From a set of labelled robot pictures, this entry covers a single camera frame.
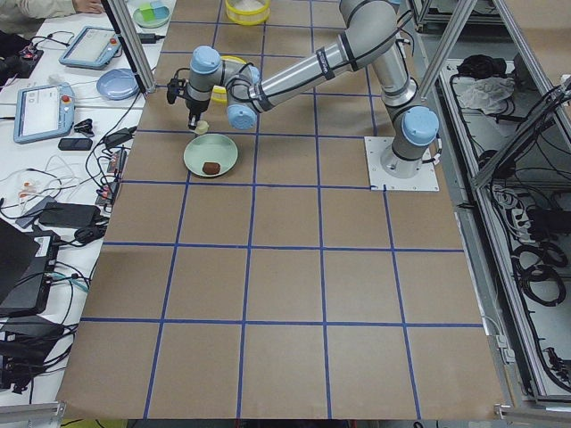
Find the charger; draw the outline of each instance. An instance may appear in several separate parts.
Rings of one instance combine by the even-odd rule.
[[[103,139],[105,148],[107,150],[117,147],[118,145],[126,143],[128,140],[133,138],[133,134],[137,131],[137,127],[123,128],[117,132],[109,134]]]
[[[143,45],[152,45],[164,39],[164,36],[159,36],[154,33],[138,33],[138,35]]]

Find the plastic container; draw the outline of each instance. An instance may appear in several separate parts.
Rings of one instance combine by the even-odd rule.
[[[222,56],[222,59],[225,61],[238,62],[239,64],[246,64],[246,61],[242,58],[238,58],[237,56],[224,55]],[[212,89],[211,101],[226,104],[228,102],[228,99],[226,98],[226,88],[223,86],[215,86]]]
[[[269,17],[270,0],[225,0],[226,15],[240,25],[262,24]]]

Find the person's hand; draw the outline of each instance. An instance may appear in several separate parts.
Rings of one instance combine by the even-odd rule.
[[[103,13],[101,0],[71,0],[75,12],[80,13]]]

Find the smartphone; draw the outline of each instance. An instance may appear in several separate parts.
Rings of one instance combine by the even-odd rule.
[[[93,140],[91,138],[62,138],[57,145],[63,151],[91,150]]]

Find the black bag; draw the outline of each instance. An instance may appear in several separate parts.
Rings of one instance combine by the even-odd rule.
[[[490,78],[492,76],[505,78],[507,68],[508,66],[503,58],[492,58],[487,55],[472,55],[460,64],[458,73],[461,76],[468,76],[475,79]]]

